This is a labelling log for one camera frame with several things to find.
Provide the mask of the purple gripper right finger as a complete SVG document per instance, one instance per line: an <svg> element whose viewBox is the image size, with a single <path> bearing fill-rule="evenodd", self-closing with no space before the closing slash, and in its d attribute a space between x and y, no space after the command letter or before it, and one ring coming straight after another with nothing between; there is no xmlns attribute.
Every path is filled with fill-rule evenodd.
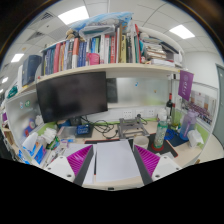
<svg viewBox="0 0 224 224"><path fill-rule="evenodd" d="M158 165L160 157L137 145L134 146L133 154L137 162L143 184L147 185L152 183L152 175Z"/></svg>

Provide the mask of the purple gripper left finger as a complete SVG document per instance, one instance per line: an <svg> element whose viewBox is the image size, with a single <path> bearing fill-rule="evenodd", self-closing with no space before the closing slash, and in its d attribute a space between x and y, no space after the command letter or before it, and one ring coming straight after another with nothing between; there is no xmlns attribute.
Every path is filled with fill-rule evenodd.
<svg viewBox="0 0 224 224"><path fill-rule="evenodd" d="M93 155L93 146L89 145L67 157L68 163L75 174L74 183L76 185L83 185Z"/></svg>

